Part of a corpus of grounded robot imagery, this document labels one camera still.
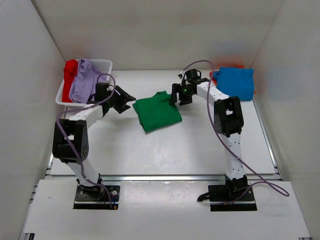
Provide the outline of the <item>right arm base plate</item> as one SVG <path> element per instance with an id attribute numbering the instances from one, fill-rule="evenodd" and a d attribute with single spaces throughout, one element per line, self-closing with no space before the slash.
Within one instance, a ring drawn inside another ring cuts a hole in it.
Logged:
<path id="1" fill-rule="evenodd" d="M 224 185 L 209 185 L 208 192 L 198 196 L 197 201 L 208 200 L 212 212 L 254 212 L 257 211 L 255 196 L 248 179 L 225 177 Z"/>

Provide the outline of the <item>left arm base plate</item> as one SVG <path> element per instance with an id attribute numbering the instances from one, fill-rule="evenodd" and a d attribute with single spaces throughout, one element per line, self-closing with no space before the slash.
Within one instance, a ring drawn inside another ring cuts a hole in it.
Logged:
<path id="1" fill-rule="evenodd" d="M 118 210 L 120 199 L 120 185 L 105 185 L 104 188 L 77 185 L 73 209 L 75 210 Z"/>

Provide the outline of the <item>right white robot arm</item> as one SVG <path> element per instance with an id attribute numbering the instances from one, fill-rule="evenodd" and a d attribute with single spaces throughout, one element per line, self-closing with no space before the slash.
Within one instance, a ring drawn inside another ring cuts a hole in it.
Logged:
<path id="1" fill-rule="evenodd" d="M 227 200 L 236 200 L 248 186 L 247 176 L 241 162 L 241 133 L 244 118 L 240 99 L 229 96 L 218 90 L 212 80 L 203 78 L 201 71 L 190 69 L 181 72 L 178 77 L 181 83 L 172 84 L 170 105 L 179 102 L 180 106 L 191 104 L 192 97 L 197 95 L 206 100 L 207 110 L 213 107 L 213 114 L 209 113 L 209 120 L 225 148 L 225 184 L 210 190 L 207 196 L 221 195 Z"/>

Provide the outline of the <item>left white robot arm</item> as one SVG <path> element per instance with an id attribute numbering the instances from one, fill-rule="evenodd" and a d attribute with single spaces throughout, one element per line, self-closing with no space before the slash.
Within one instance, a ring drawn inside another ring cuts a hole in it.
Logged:
<path id="1" fill-rule="evenodd" d="M 88 129 L 102 119 L 110 109 L 119 114 L 128 110 L 128 102 L 136 98 L 116 85 L 110 89 L 108 83 L 98 83 L 95 94 L 89 97 L 82 110 L 69 118 L 58 118 L 54 126 L 52 143 L 53 156 L 66 164 L 77 177 L 78 185 L 83 187 L 93 199 L 104 195 L 106 188 L 101 175 L 93 168 L 88 159 Z"/>

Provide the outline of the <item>green t shirt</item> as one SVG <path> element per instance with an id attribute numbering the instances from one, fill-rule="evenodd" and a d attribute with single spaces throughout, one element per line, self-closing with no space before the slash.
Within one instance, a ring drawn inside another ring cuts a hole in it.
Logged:
<path id="1" fill-rule="evenodd" d="M 175 105 L 170 105 L 170 99 L 171 95 L 166 91 L 159 91 L 152 97 L 136 100 L 132 105 L 145 133 L 182 121 L 178 108 Z"/>

